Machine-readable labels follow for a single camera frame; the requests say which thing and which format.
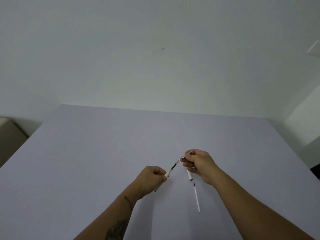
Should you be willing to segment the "white pen barrel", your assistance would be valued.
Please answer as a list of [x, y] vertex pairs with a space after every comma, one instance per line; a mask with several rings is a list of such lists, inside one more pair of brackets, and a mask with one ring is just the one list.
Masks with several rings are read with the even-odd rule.
[[[172, 172], [172, 170], [167, 171], [164, 176], [165, 176], [166, 178], [168, 178], [171, 172]], [[155, 187], [154, 192], [156, 192], [156, 191], [161, 187], [162, 184], [163, 184], [163, 182], [159, 183], [159, 184]]]

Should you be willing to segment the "person's right forearm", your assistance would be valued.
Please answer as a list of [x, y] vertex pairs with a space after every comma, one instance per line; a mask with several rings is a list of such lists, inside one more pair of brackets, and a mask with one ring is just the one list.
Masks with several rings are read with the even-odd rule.
[[214, 173], [217, 190], [243, 240], [314, 240], [258, 201], [224, 171]]

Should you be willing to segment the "white pen refill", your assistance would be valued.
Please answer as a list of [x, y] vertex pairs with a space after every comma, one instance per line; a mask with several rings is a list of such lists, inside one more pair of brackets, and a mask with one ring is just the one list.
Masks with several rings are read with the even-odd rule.
[[201, 212], [201, 210], [200, 210], [199, 199], [198, 199], [198, 193], [197, 193], [197, 188], [196, 188], [195, 182], [194, 182], [194, 192], [195, 192], [195, 197], [196, 197], [196, 203], [197, 203], [198, 212], [200, 213], [200, 212]]

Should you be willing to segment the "person's right hand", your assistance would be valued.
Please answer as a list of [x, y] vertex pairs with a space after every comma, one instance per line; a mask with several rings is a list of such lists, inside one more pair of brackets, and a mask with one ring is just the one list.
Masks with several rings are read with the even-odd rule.
[[224, 174], [224, 172], [215, 163], [210, 154], [199, 149], [192, 149], [186, 151], [184, 155], [186, 156], [187, 160], [192, 161], [195, 164], [195, 167], [186, 168], [191, 173], [199, 175], [205, 183], [210, 184], [216, 188], [218, 185], [218, 181]]

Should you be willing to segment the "person's left hand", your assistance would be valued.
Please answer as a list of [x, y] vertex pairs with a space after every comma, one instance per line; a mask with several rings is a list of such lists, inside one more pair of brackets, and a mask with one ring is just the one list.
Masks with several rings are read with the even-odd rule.
[[158, 176], [153, 173], [153, 168], [161, 168], [159, 166], [146, 166], [131, 183], [132, 188], [136, 192], [137, 198], [142, 199], [154, 191], [155, 187], [165, 182], [167, 178], [165, 176]]

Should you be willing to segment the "person's left forearm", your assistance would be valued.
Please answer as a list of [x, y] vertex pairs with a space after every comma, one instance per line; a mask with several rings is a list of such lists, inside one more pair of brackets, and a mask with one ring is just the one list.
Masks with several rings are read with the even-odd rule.
[[141, 186], [131, 183], [74, 240], [123, 240], [134, 206], [142, 197]]

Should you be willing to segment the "black pen refill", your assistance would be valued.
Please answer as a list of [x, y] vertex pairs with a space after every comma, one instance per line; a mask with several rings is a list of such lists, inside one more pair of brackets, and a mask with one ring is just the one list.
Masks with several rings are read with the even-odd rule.
[[167, 172], [169, 173], [171, 173], [172, 171], [173, 171], [173, 169], [178, 165], [178, 163], [179, 162], [184, 162], [184, 161], [186, 161], [187, 159], [186, 159], [186, 156], [185, 155], [183, 155], [181, 158], [179, 158], [179, 160], [178, 161], [176, 161], [175, 162], [175, 164], [170, 168], [170, 170], [168, 170]]

